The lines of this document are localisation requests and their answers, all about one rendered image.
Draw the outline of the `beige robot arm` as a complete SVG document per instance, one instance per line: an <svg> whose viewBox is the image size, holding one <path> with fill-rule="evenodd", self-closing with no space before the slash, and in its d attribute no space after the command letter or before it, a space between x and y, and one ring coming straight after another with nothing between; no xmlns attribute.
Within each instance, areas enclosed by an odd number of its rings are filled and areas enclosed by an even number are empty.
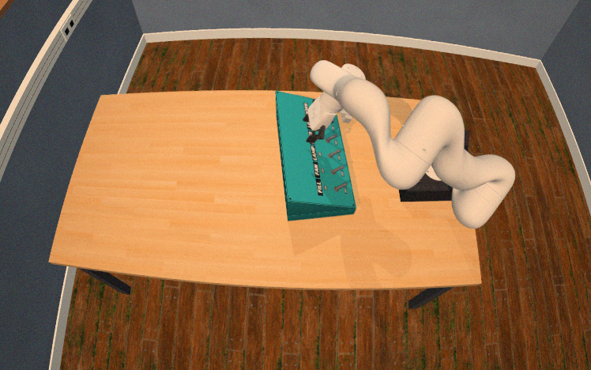
<svg viewBox="0 0 591 370"><path fill-rule="evenodd" d="M514 184L510 162L493 154L475 158L468 153L461 113L442 96L424 97L392 139L390 106L383 91L357 66L341 68L319 61L311 69L311 81L323 90L320 102L325 109L340 113L343 123L353 117L365 128L382 178L398 190L414 187L425 173L441 180L453 187L452 208L458 221L467 228L483 226Z"/></svg>

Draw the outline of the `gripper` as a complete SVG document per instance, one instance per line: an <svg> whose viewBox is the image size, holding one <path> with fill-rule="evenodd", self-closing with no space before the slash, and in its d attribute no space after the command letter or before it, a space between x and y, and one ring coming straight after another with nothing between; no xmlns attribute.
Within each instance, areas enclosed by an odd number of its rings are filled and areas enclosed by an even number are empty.
<svg viewBox="0 0 591 370"><path fill-rule="evenodd" d="M325 109L322 106L319 97L312 101L313 104L308 108L308 112L303 118L304 122L310 123L311 129L313 130L313 133L306 140L306 142L309 143L315 143L316 138L324 139L325 130L329 127L337 114L337 112L331 112ZM319 131L318 134L315 134L316 131Z"/></svg>

